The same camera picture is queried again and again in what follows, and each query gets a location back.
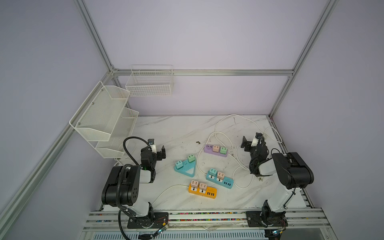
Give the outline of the purple power strip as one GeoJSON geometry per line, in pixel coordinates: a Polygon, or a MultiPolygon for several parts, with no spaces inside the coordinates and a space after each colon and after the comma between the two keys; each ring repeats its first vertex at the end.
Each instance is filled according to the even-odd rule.
{"type": "Polygon", "coordinates": [[[228,155],[228,149],[226,147],[221,147],[217,145],[205,145],[204,152],[220,157],[227,157],[228,155]]]}

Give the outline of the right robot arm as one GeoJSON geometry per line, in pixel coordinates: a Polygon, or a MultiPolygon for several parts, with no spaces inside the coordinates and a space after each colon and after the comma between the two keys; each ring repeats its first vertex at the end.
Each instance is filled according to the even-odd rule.
{"type": "Polygon", "coordinates": [[[261,133],[256,133],[252,141],[243,137],[241,148],[250,153],[249,170],[252,175],[271,177],[277,174],[280,181],[254,221],[263,227],[285,224],[288,204],[301,189],[314,182],[312,170],[297,152],[270,152],[261,133]]]}

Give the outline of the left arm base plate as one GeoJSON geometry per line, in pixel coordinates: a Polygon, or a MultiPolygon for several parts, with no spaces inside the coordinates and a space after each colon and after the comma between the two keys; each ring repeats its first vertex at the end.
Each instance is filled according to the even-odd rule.
{"type": "Polygon", "coordinates": [[[166,212],[154,213],[152,216],[137,217],[128,220],[128,229],[160,229],[169,220],[166,212]]]}

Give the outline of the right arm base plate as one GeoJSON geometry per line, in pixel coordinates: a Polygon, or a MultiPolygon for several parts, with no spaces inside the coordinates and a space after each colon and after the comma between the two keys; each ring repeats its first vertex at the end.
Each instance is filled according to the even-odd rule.
{"type": "Polygon", "coordinates": [[[287,222],[285,213],[286,212],[263,213],[262,211],[247,211],[246,219],[249,227],[260,227],[260,228],[286,227],[288,225],[288,222],[287,222]]]}

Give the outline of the green plug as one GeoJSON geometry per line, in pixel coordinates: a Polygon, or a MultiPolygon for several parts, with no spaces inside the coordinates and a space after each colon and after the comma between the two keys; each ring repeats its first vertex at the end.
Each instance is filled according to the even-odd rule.
{"type": "Polygon", "coordinates": [[[217,170],[216,169],[213,169],[213,168],[211,168],[210,170],[209,170],[209,175],[211,175],[211,176],[216,176],[217,175],[217,170]]]}
{"type": "Polygon", "coordinates": [[[225,148],[225,147],[221,147],[221,148],[220,148],[220,154],[226,155],[227,152],[228,152],[228,149],[227,149],[227,148],[225,148]]]}

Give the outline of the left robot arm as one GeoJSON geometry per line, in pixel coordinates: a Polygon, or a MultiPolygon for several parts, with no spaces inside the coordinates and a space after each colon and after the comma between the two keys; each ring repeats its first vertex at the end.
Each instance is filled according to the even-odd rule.
{"type": "Polygon", "coordinates": [[[129,217],[128,227],[150,228],[155,223],[155,213],[150,202],[139,199],[140,184],[151,184],[156,178],[158,161],[166,158],[166,149],[157,151],[154,139],[147,141],[140,137],[127,137],[123,141],[123,148],[133,165],[114,166],[102,191],[103,205],[117,207],[121,213],[129,217]],[[141,163],[139,164],[127,149],[127,142],[131,139],[140,140],[146,144],[141,149],[141,163]]]}

